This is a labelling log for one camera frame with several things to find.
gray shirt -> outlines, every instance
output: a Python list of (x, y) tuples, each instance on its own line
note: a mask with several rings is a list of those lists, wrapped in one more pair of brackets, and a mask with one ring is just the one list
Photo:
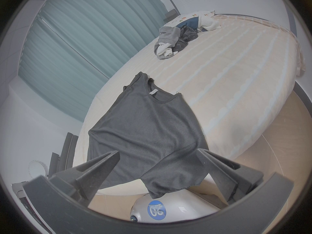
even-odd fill
[(139, 72), (90, 129), (88, 160), (118, 150), (120, 161), (101, 189), (140, 178), (158, 198), (206, 177), (197, 148), (208, 146), (182, 94), (163, 91)]

bed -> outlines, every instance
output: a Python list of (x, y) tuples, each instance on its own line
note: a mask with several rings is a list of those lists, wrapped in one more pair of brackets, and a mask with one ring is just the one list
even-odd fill
[[(298, 41), (272, 22), (215, 15), (221, 28), (200, 32), (175, 56), (158, 60), (155, 39), (132, 57), (95, 96), (77, 141), (73, 166), (86, 162), (90, 130), (134, 76), (142, 71), (167, 92), (182, 93), (205, 134), (210, 151), (235, 159), (261, 136), (304, 70)], [(98, 194), (147, 193), (140, 180)]]

curtain fold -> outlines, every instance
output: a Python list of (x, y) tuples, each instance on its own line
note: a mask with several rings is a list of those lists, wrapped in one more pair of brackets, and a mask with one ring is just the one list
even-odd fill
[(102, 86), (159, 35), (160, 0), (47, 0), (26, 38), (19, 76), (83, 121)]

blue circular sticker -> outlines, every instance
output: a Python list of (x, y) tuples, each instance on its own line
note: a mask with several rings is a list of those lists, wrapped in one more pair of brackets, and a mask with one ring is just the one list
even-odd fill
[(166, 208), (162, 202), (153, 200), (147, 206), (147, 212), (155, 220), (163, 220), (166, 216)]

mattress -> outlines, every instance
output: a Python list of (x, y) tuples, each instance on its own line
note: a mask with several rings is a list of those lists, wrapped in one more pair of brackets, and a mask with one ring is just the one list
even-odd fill
[[(163, 90), (182, 93), (201, 124), (210, 151), (235, 159), (261, 136), (304, 70), (298, 41), (272, 22), (215, 15), (220, 29), (200, 32), (175, 56), (159, 60), (157, 39), (132, 57), (95, 96), (76, 145), (73, 166), (86, 162), (88, 131), (142, 71)], [(99, 194), (147, 193), (140, 180), (101, 189)]]

